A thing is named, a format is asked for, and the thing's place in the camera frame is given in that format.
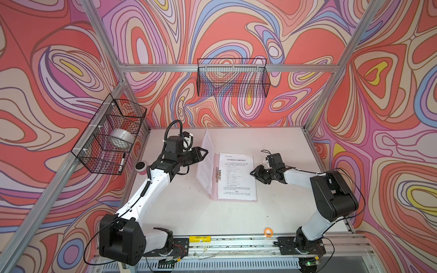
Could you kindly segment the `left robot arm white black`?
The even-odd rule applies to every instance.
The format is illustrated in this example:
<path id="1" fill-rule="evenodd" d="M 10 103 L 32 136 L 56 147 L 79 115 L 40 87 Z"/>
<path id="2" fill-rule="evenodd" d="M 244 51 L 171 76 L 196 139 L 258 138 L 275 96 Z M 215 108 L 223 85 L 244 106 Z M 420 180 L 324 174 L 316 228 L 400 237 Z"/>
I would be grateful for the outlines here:
<path id="1" fill-rule="evenodd" d="M 148 253 L 169 254 L 173 251 L 173 232 L 162 227 L 145 233 L 145 214 L 181 168 L 189 168 L 205 159 L 208 151 L 194 147 L 193 135 L 184 131 L 165 138 L 163 151 L 147 167 L 147 177 L 133 197 L 114 215 L 100 222 L 99 255 L 135 266 Z"/>

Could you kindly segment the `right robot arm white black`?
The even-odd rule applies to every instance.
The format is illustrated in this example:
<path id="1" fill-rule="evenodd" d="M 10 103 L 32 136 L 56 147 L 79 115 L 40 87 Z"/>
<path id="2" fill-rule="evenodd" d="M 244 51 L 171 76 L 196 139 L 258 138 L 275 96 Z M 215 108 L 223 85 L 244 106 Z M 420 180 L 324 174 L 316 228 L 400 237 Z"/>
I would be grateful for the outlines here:
<path id="1" fill-rule="evenodd" d="M 262 184 L 277 181 L 286 185 L 307 188 L 313 193 L 316 211 L 311 218 L 297 229 L 291 242 L 281 237 L 274 242 L 282 250 L 290 249 L 298 254 L 313 251 L 324 253 L 323 236 L 338 221 L 341 221 L 359 208 L 359 202 L 338 170 L 326 172 L 304 171 L 286 165 L 279 153 L 266 153 L 263 165 L 257 166 L 250 175 Z"/>

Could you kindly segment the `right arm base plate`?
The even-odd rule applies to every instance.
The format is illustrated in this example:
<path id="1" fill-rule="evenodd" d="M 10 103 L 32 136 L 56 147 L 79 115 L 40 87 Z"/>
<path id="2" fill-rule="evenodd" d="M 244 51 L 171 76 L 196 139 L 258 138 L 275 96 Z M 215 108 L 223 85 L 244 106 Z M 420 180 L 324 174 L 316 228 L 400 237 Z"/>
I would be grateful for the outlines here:
<path id="1" fill-rule="evenodd" d="M 282 255 L 316 255 L 324 256 L 326 250 L 322 239 L 308 241 L 305 237 L 278 237 L 273 242 L 274 246 L 279 247 Z"/>

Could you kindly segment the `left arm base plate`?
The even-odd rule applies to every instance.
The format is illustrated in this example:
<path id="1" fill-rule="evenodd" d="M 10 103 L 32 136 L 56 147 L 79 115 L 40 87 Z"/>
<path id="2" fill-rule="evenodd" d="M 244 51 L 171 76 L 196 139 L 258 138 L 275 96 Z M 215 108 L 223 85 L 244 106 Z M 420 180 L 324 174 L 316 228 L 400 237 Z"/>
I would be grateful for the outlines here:
<path id="1" fill-rule="evenodd" d="M 189 254 L 190 239 L 188 237 L 174 238 L 173 245 L 169 248 L 162 248 L 145 253 L 144 257 L 173 257 L 183 258 Z"/>

